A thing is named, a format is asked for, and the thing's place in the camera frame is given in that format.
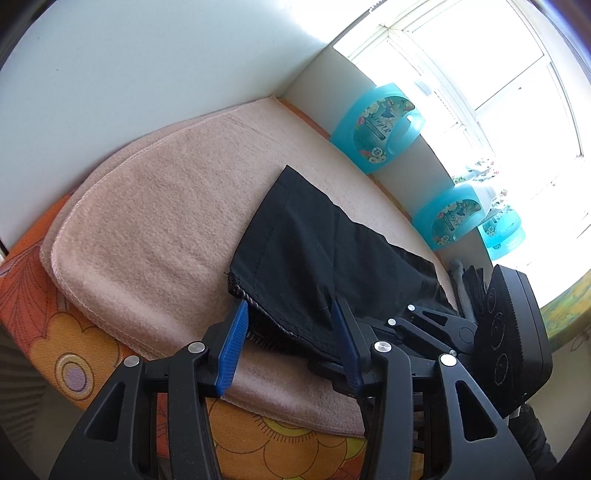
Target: metal screw head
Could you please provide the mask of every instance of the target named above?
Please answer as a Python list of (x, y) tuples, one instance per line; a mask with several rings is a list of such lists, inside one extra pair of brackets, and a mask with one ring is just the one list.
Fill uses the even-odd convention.
[(201, 353), (205, 350), (205, 345), (201, 342), (193, 342), (187, 347), (191, 353)]
[(375, 342), (374, 343), (374, 348), (378, 351), (378, 352), (382, 352), (382, 353), (386, 353), (389, 352), (392, 349), (392, 345), (390, 345), (388, 342)]
[(440, 358), (440, 362), (446, 367), (453, 367), (457, 363), (457, 358), (449, 353), (444, 353)]
[(125, 357), (123, 364), (126, 367), (135, 367), (139, 363), (139, 357), (137, 355), (130, 355)]

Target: blue gripper pad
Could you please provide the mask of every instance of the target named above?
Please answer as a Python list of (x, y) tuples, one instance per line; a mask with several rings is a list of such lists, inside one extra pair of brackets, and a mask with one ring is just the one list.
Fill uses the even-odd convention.
[(330, 317), (347, 385), (358, 395), (364, 386), (363, 373), (371, 367), (371, 354), (357, 321), (344, 299), (333, 302)]
[(232, 384), (247, 330), (248, 304), (245, 300), (237, 300), (226, 320), (221, 324), (214, 345), (210, 347), (210, 355), (213, 356), (210, 358), (210, 366), (215, 367), (217, 360), (217, 378), (214, 387), (220, 397)]

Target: black fabric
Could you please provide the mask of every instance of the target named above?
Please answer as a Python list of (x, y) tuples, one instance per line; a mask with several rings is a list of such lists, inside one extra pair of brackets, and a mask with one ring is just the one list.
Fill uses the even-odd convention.
[(468, 297), (472, 303), (476, 323), (479, 323), (485, 314), (486, 304), (486, 286), (484, 283), (483, 269), (476, 269), (471, 265), (462, 275), (462, 281), (464, 282)]
[(401, 316), (410, 303), (456, 314), (432, 263), (352, 222), (289, 166), (234, 253), (229, 291), (253, 307), (251, 338), (332, 361), (337, 296), (356, 317)]
[(544, 429), (535, 416), (534, 409), (524, 404), (519, 416), (509, 420), (509, 429), (527, 457), (535, 477), (538, 480), (545, 479), (556, 466), (556, 458), (550, 450)]
[(0, 472), (2, 478), (18, 480), (39, 480), (18, 454), (12, 442), (0, 428)]

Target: blue plastic bottle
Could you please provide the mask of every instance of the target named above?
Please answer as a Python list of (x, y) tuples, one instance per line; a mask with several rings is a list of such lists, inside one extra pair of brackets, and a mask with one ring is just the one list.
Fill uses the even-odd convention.
[(424, 118), (396, 85), (364, 94), (337, 125), (330, 141), (365, 174), (392, 161), (418, 137)]
[(486, 251), (488, 251), (491, 260), (499, 260), (520, 246), (523, 240), (525, 240), (525, 231), (519, 227), (509, 238), (494, 247), (487, 248)]
[(521, 227), (521, 218), (510, 205), (478, 226), (487, 248), (503, 243)]
[(427, 245), (437, 250), (480, 225), (495, 198), (490, 181), (465, 181), (423, 207), (413, 217), (413, 225)]

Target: orange trim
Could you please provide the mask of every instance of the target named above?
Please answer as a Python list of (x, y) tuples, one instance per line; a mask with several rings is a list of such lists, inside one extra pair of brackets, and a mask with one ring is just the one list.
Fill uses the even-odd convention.
[[(317, 124), (316, 122), (314, 122), (308, 115), (306, 115), (304, 112), (302, 112), (298, 107), (292, 105), (291, 103), (289, 103), (287, 100), (285, 100), (284, 98), (278, 98), (277, 100), (279, 100), (279, 102), (285, 107), (287, 108), (289, 111), (291, 111), (292, 113), (294, 113), (296, 116), (300, 117), (304, 122), (306, 122), (308, 125), (310, 125), (318, 134), (320, 134), (322, 137), (324, 137), (325, 139), (329, 140), (330, 139), (330, 135), (329, 133), (324, 130), (319, 124)], [(392, 195), (391, 192), (389, 192), (386, 187), (384, 187), (384, 185), (382, 185), (382, 183), (373, 175), (368, 175), (368, 177), (370, 178), (370, 180), (376, 185), (377, 188), (380, 189), (380, 191), (386, 195), (386, 197), (388, 198), (388, 200), (390, 200), (390, 202), (392, 202), (394, 204), (394, 206), (400, 210), (400, 212), (407, 218), (407, 220), (410, 222), (411, 221), (411, 216), (408, 214), (406, 208), (404, 208), (402, 206), (402, 203), (400, 203), (395, 197), (394, 195)]]
[(302, 112), (298, 107), (293, 106), (291, 103), (289, 103), (287, 100), (285, 100), (284, 98), (278, 98), (277, 100), (279, 100), (279, 102), (288, 110), (290, 110), (291, 112), (293, 112), (294, 114), (296, 114), (297, 116), (299, 116), (304, 122), (306, 122), (308, 125), (310, 125), (314, 130), (316, 130), (317, 133), (319, 133), (321, 136), (323, 136), (325, 139), (329, 140), (330, 139), (330, 135), (329, 133), (322, 128), (319, 124), (317, 124), (316, 122), (314, 122), (309, 116), (307, 116), (304, 112)]
[(402, 213), (409, 222), (412, 222), (411, 216), (408, 214), (406, 208), (402, 206), (402, 203), (400, 203), (396, 197), (392, 195), (392, 193), (386, 187), (384, 187), (384, 185), (382, 185), (382, 183), (376, 177), (374, 177), (373, 174), (370, 173), (368, 177), (373, 183), (375, 183), (376, 187), (379, 188), (381, 192), (386, 195), (386, 197), (388, 197), (388, 200), (390, 200), (390, 202), (392, 202), (395, 207), (400, 210), (400, 213)]

